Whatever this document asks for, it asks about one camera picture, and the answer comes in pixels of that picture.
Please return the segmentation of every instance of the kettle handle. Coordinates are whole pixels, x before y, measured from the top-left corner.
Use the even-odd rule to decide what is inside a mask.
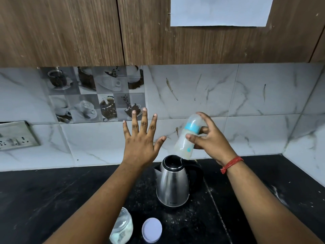
[[[191,160],[182,159],[182,163],[184,165],[185,170],[187,170],[187,171],[193,170],[196,172],[195,181],[193,183],[190,181],[190,190],[191,190],[191,192],[194,192],[197,189],[199,189],[199,187],[201,186],[201,183],[203,181],[202,167],[200,164],[196,163],[195,161],[191,161]]]

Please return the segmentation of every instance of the left hand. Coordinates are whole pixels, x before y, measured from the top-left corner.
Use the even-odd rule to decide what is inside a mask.
[[[162,136],[153,144],[156,123],[157,114],[154,114],[147,133],[148,112],[146,108],[143,108],[140,131],[135,110],[132,111],[132,135],[130,135],[126,121],[123,121],[125,148],[122,163],[143,169],[155,160],[162,144],[166,140],[166,136]]]

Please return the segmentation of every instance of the cabinet door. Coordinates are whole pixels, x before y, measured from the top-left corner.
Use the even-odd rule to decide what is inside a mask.
[[[325,32],[319,38],[311,62],[325,62]]]
[[[0,0],[0,67],[124,65],[116,0]]]
[[[325,0],[273,0],[266,27],[170,27],[170,0],[118,0],[126,64],[308,62]]]

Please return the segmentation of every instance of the white paper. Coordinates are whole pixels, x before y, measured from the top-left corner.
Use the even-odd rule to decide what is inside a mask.
[[[171,0],[170,26],[266,26],[273,0]]]

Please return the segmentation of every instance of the electric kettle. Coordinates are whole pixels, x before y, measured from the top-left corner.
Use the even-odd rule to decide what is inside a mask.
[[[198,163],[176,155],[165,157],[154,169],[157,176],[157,197],[169,207],[184,205],[190,192],[198,189],[203,181],[203,170]],[[195,180],[191,179],[191,170],[196,173]]]

